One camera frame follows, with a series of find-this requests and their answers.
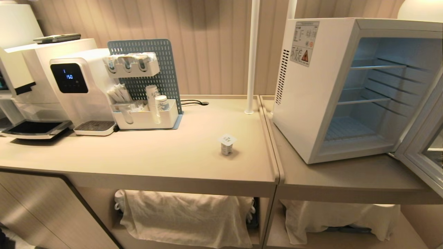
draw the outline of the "sticker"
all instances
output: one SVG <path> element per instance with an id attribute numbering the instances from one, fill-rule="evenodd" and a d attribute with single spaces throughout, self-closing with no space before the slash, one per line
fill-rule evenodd
<path id="1" fill-rule="evenodd" d="M 292 40 L 289 57 L 291 61 L 309 66 L 319 24 L 320 22 L 297 22 L 295 24 L 294 39 Z"/>

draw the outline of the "white appliance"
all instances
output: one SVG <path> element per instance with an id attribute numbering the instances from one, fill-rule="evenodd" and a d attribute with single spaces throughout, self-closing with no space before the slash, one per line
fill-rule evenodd
<path id="1" fill-rule="evenodd" d="M 32 44 L 33 39 L 43 36 L 31 7 L 13 1 L 0 1 L 0 30 L 0 47 L 3 49 Z M 0 131 L 24 120 L 11 98 L 0 70 Z"/>
<path id="2" fill-rule="evenodd" d="M 115 82 L 103 64 L 103 58 L 109 55 L 107 48 L 101 48 L 51 60 L 52 87 L 76 127 L 88 121 L 114 121 L 106 91 Z M 105 131 L 90 133 L 108 135 Z"/>
<path id="3" fill-rule="evenodd" d="M 443 23 L 291 19 L 273 121 L 306 163 L 394 152 L 443 196 Z"/>
<path id="4" fill-rule="evenodd" d="M 2 135 L 26 139 L 49 139 L 71 123 L 50 82 L 54 81 L 49 61 L 65 54 L 97 48 L 94 39 L 63 43 L 30 44 L 0 49 L 0 70 L 12 92 L 12 100 L 25 121 Z M 44 127 L 35 122 L 48 123 Z"/>

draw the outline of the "blue pegboard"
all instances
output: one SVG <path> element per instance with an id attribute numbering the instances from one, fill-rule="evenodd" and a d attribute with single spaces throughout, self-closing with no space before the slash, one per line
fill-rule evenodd
<path id="1" fill-rule="evenodd" d="M 178 113 L 183 114 L 172 46 L 168 39 L 109 41 L 108 48 L 112 55 L 155 52 L 159 61 L 160 73 L 152 77 L 119 78 L 119 81 L 126 85 L 133 100 L 145 100 L 145 87 L 157 85 L 162 95 L 177 101 Z"/>

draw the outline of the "yellow warning triangle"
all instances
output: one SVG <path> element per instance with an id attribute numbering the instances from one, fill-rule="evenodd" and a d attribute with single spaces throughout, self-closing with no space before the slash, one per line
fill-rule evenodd
<path id="1" fill-rule="evenodd" d="M 308 60 L 308 58 L 307 58 L 307 50 L 306 50 L 305 54 L 304 54 L 303 57 L 302 57 L 302 61 L 309 62 L 309 60 Z"/>

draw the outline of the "cloth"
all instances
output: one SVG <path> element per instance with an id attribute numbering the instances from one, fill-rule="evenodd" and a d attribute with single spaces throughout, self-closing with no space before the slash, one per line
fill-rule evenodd
<path id="1" fill-rule="evenodd" d="M 281 202 L 286 207 L 286 231 L 293 245 L 306 244 L 306 232 L 323 232 L 330 226 L 347 225 L 370 228 L 380 241 L 389 240 L 400 217 L 400 205 Z"/>
<path id="2" fill-rule="evenodd" d="M 120 224 L 136 239 L 212 248 L 251 248 L 252 197 L 119 190 Z"/>

